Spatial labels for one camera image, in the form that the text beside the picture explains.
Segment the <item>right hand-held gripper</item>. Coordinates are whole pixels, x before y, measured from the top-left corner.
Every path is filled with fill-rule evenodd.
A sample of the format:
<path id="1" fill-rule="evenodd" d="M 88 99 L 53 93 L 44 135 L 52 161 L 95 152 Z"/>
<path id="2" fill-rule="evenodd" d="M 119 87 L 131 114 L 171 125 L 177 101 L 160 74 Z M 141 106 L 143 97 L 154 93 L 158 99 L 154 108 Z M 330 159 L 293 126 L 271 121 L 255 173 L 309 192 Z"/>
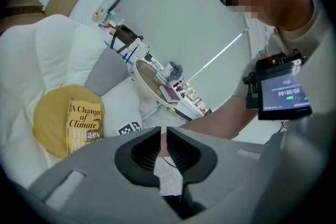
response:
<path id="1" fill-rule="evenodd" d="M 127 133 L 130 133 L 130 132 L 139 131 L 141 129 L 142 129 L 141 124 L 138 121 L 133 121 L 133 122 L 127 123 L 123 127 L 118 128 L 117 129 L 117 134 L 118 135 L 127 134 Z"/>

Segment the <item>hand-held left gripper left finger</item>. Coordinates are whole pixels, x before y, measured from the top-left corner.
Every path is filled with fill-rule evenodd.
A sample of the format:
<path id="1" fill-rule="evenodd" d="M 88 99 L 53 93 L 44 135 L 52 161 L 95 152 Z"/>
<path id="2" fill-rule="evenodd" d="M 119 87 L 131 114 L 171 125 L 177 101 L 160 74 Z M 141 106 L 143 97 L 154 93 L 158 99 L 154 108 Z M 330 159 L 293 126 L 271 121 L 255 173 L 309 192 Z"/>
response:
<path id="1" fill-rule="evenodd" d="M 119 172 L 134 185 L 159 187 L 160 179 L 154 175 L 154 169 L 161 151 L 161 128 L 143 129 L 120 137 L 125 143 L 114 155 Z"/>

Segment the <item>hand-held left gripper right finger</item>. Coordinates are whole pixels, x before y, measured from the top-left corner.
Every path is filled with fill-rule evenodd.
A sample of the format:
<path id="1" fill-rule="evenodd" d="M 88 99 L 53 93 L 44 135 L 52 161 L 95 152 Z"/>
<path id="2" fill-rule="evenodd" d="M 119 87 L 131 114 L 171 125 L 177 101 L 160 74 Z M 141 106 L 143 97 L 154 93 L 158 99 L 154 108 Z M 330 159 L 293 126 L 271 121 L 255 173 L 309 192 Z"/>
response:
<path id="1" fill-rule="evenodd" d="M 217 154 L 210 146 L 173 127 L 167 128 L 166 143 L 185 184 L 203 182 L 217 165 Z"/>

